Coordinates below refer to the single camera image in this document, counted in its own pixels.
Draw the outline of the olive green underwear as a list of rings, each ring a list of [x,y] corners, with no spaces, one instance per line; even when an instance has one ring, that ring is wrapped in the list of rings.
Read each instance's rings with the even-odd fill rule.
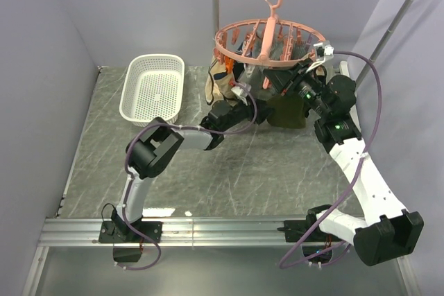
[[[268,99],[267,106],[273,108],[273,113],[267,118],[271,126],[286,129],[306,127],[306,109],[301,97],[276,95]]]

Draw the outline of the pink round clip hanger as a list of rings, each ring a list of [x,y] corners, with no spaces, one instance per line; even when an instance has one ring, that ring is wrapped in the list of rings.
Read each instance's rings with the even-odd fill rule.
[[[293,42],[296,42],[298,46],[304,44],[308,51],[314,52],[313,45],[326,40],[321,33],[309,26],[280,18],[278,16],[278,9],[282,6],[283,0],[265,0],[265,2],[269,7],[268,17],[236,21],[220,27],[219,0],[214,0],[215,33],[213,57],[223,62],[224,57],[227,56],[236,63],[234,52],[237,47],[245,39],[248,39],[248,43],[251,43],[253,38],[256,38],[256,32],[258,32],[263,33],[259,56],[256,59],[241,58],[242,62],[237,63],[244,64],[247,71],[252,69],[292,67],[303,61],[291,59]],[[269,58],[275,37],[279,41],[283,40],[286,43],[280,60],[271,60]]]

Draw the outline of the black underwear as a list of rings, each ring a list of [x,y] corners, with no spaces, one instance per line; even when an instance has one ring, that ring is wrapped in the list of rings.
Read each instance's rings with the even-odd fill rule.
[[[316,77],[318,81],[320,81],[325,85],[327,82],[327,69],[325,68],[325,66],[320,65],[316,67],[314,72],[314,77]]]

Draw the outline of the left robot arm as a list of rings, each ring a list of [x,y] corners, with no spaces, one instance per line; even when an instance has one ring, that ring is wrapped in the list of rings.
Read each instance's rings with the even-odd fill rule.
[[[153,180],[169,165],[179,150],[213,150],[228,135],[239,134],[254,124],[263,123],[273,113],[266,101],[252,99],[231,106],[226,101],[213,104],[199,125],[174,125],[157,117],[127,146],[127,181],[116,208],[120,221],[115,234],[125,242],[140,233],[139,221]]]

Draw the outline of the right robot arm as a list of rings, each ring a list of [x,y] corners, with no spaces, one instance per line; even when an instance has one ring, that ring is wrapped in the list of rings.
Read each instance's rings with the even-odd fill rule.
[[[279,267],[291,267],[289,257],[308,237],[319,241],[328,234],[353,246],[367,266],[411,254],[424,221],[397,199],[368,153],[372,141],[362,138],[352,117],[357,101],[355,81],[336,75],[323,82],[300,65],[267,69],[264,75],[282,96],[299,96],[317,113],[316,137],[350,183],[334,204],[308,211],[306,232],[280,260]]]

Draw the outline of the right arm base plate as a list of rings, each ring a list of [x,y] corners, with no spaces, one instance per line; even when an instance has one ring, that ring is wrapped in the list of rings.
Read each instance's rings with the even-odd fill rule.
[[[282,228],[285,235],[285,241],[287,243],[296,243],[310,227],[311,223],[307,220],[285,220]],[[326,242],[336,240],[337,237],[326,234],[320,229],[316,229],[305,239],[305,242]]]

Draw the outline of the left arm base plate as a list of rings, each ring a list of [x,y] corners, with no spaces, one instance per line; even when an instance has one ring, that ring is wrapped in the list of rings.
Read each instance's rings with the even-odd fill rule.
[[[162,235],[162,223],[160,221],[139,221],[133,227],[156,243],[160,242]],[[125,222],[116,224],[114,221],[105,220],[101,224],[98,242],[104,244],[140,243],[146,242],[146,239],[131,230]]]

